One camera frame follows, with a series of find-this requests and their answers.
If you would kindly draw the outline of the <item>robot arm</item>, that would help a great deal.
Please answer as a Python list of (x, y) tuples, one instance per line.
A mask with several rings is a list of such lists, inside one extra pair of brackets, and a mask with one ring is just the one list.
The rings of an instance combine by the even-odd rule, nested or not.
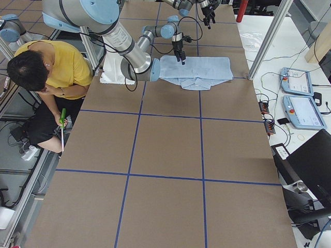
[(185, 64), (183, 34), (178, 16), (168, 18), (167, 24), (146, 26), (135, 42), (119, 22), (118, 1), (42, 1), (43, 20), (49, 27), (79, 33), (82, 26), (101, 36), (111, 52), (122, 57), (121, 72), (124, 78), (136, 81), (156, 81), (160, 77), (160, 60), (152, 58), (147, 48), (156, 37), (171, 39), (178, 62)]
[(215, 10), (220, 5), (221, 1), (189, 1), (189, 0), (164, 0), (164, 3), (172, 6), (174, 9), (177, 9), (179, 14), (182, 17), (188, 16), (191, 8), (194, 4), (197, 4), (201, 7), (202, 14), (204, 15), (203, 23), (208, 29), (211, 29), (210, 21), (215, 24)]

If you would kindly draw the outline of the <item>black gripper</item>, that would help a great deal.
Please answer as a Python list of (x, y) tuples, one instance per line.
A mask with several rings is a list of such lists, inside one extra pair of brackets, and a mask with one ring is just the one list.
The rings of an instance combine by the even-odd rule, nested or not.
[(215, 10), (219, 6), (217, 0), (203, 0), (200, 1), (200, 7), (204, 15), (203, 22), (208, 29), (211, 29), (210, 22), (215, 23)]
[(182, 63), (182, 65), (185, 64), (186, 60), (186, 54), (183, 50), (183, 42), (186, 41), (188, 43), (192, 42), (192, 38), (190, 36), (184, 36), (184, 35), (173, 35), (172, 36), (172, 46), (173, 51), (176, 56), (177, 62)]

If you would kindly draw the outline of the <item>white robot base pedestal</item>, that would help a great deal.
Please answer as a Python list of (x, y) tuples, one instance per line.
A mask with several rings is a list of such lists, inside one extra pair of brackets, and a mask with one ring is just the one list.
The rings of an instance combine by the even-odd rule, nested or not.
[(103, 72), (100, 77), (100, 82), (103, 84), (122, 84), (133, 85), (134, 81), (125, 79), (121, 71), (122, 56), (118, 54), (113, 46), (106, 41), (103, 37), (103, 42), (105, 43), (105, 49), (107, 50), (106, 56), (103, 63)]

